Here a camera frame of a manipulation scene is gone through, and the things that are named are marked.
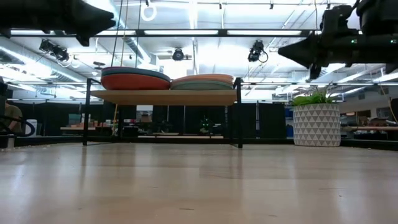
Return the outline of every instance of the orange disc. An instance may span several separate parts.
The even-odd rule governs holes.
[[[137,74],[113,74],[101,78],[107,90],[168,90],[170,83],[161,78]]]

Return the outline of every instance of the ceiling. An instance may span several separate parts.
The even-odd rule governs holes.
[[[120,14],[120,24],[125,29],[316,29],[322,21],[323,11],[328,3],[331,6],[339,4],[353,4],[355,0],[151,0],[150,8],[146,9],[145,0],[86,0],[98,8]],[[156,8],[153,20],[146,21]],[[351,28],[359,29],[358,17],[354,13],[348,22]],[[71,60],[65,63],[57,62],[49,55],[43,55],[39,50],[42,39],[49,39],[52,43],[68,49]],[[269,59],[266,63],[249,63],[248,53],[256,40],[262,40]],[[278,47],[299,41],[300,38],[273,37],[140,37],[140,38],[91,38],[89,47],[82,47],[73,37],[13,37],[12,43],[22,47],[19,53],[29,58],[37,59],[37,63],[48,65],[51,69],[63,69],[66,73],[78,77],[97,78],[100,74],[95,70],[93,62],[102,62],[103,67],[128,66],[160,70],[171,78],[196,73],[225,73],[235,77],[243,77],[246,82],[304,82],[308,78],[308,70],[301,65],[277,54]],[[132,49],[134,41],[150,60],[142,61]],[[184,54],[192,56],[194,60],[174,62],[170,59],[172,52],[181,48]],[[186,72],[173,73],[174,68],[186,68]],[[373,72],[371,78],[381,75],[382,65],[354,65],[343,68],[343,65],[330,65],[322,71],[322,77],[313,82],[338,82],[347,76],[364,72],[354,80],[347,82],[362,82],[361,78]],[[262,88],[249,87],[244,94],[246,98],[261,100],[273,93],[296,95],[305,93],[306,88],[287,86],[271,86]]]

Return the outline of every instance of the person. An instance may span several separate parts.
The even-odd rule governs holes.
[[[11,118],[21,119],[22,111],[17,106],[9,105],[8,102],[6,102],[4,115]],[[11,121],[10,119],[2,119],[1,122],[5,124],[14,133],[22,132],[21,122]]]

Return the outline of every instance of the potted plant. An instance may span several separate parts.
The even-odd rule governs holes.
[[[324,89],[293,99],[294,144],[298,146],[340,146],[340,109]]]

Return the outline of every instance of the ceiling pipe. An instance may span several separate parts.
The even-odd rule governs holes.
[[[14,43],[9,39],[6,39],[5,37],[0,37],[0,46],[7,46],[5,47],[5,49],[14,52],[17,55],[17,57],[18,55],[20,55],[20,57],[28,58],[29,60],[35,61],[39,65],[45,65],[46,67],[51,69],[54,73],[67,77],[75,82],[84,82],[86,80],[85,76],[80,75],[67,68],[63,68],[57,63],[41,55],[36,54],[31,50],[21,47],[20,45]]]

